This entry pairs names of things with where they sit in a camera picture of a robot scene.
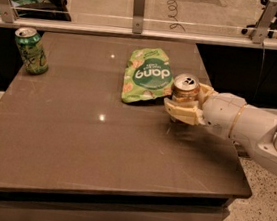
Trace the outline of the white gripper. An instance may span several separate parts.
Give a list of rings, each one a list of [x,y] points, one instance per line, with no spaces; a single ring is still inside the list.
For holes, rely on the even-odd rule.
[[[167,113],[188,125],[206,125],[208,132],[220,138],[229,138],[237,114],[246,105],[244,98],[230,93],[217,93],[212,86],[200,83],[198,101],[176,102],[164,99]]]

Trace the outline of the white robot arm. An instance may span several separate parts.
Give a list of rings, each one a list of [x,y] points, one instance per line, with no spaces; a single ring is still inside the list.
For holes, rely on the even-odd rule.
[[[277,176],[277,114],[248,104],[230,93],[203,84],[198,100],[164,101],[171,117],[188,125],[203,125],[212,135],[230,139],[267,171]]]

